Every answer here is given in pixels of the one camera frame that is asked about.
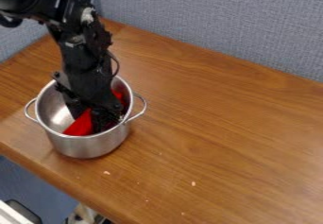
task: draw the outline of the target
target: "gray wall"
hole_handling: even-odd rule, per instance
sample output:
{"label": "gray wall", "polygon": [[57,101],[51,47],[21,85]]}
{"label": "gray wall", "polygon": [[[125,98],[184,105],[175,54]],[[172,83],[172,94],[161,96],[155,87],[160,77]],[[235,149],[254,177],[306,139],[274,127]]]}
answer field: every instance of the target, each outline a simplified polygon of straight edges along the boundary
{"label": "gray wall", "polygon": [[323,81],[323,0],[96,2],[112,20]]}
{"label": "gray wall", "polygon": [[45,32],[45,26],[40,26],[32,20],[25,20],[17,28],[4,28],[0,26],[0,62],[37,40]]}

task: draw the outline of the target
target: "pot rim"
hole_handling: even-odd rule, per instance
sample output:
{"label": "pot rim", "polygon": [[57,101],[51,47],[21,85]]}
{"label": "pot rim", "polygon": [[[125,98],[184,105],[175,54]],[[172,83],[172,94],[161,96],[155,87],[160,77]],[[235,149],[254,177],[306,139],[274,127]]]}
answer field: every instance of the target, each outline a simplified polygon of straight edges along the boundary
{"label": "pot rim", "polygon": [[40,126],[43,128],[45,128],[47,131],[49,131],[52,134],[55,134],[56,136],[59,137],[64,137],[64,138],[69,138],[69,139],[91,139],[91,138],[95,138],[95,137],[99,137],[99,136],[103,136],[105,134],[108,134],[111,131],[113,131],[116,128],[119,128],[121,125],[124,125],[127,123],[127,119],[129,117],[129,114],[131,114],[131,111],[132,111],[132,105],[133,105],[133,93],[132,93],[132,90],[127,84],[127,82],[119,77],[116,76],[115,78],[117,78],[123,84],[125,85],[127,87],[127,90],[128,90],[128,94],[129,94],[129,103],[128,103],[128,108],[127,108],[127,114],[123,118],[123,121],[111,129],[100,132],[100,133],[96,133],[96,134],[91,134],[91,135],[87,135],[87,136],[71,136],[71,135],[67,135],[67,134],[63,134],[60,132],[56,132],[55,130],[52,130],[43,122],[41,118],[39,117],[39,100],[40,98],[43,97],[45,91],[48,90],[49,87],[52,87],[52,85],[56,83],[55,80],[51,80],[49,83],[44,86],[44,88],[41,89],[40,93],[37,94],[37,97],[36,97],[36,100],[35,100],[35,117],[36,117],[36,120],[37,120],[37,123],[40,124]]}

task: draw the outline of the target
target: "wooden surface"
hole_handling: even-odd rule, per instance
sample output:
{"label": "wooden surface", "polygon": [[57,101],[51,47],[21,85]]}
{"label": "wooden surface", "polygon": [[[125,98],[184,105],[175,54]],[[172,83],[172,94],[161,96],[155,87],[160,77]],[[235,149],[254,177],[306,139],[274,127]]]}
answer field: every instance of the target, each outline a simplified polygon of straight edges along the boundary
{"label": "wooden surface", "polygon": [[25,118],[59,69],[45,37],[0,66],[0,153],[116,223],[322,223],[323,85],[107,28],[120,76],[149,102],[125,142],[99,159],[71,159]]}

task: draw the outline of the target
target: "pot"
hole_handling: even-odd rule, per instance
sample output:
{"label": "pot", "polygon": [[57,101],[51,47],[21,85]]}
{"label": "pot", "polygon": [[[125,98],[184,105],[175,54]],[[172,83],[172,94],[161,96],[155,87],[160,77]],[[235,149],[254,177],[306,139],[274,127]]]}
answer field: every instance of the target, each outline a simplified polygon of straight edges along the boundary
{"label": "pot", "polygon": [[[100,157],[109,153],[125,140],[129,132],[129,124],[147,109],[145,99],[131,91],[127,82],[120,78],[112,79],[111,88],[123,94],[127,113],[121,122],[111,129],[88,136],[71,136],[63,131],[73,123],[75,119],[68,111],[61,93],[56,90],[56,82],[52,80],[37,97],[25,105],[25,116],[44,129],[53,148],[63,155],[79,159]],[[143,110],[129,116],[133,105],[133,97],[143,101]],[[29,116],[29,107],[35,103],[35,118]]]}

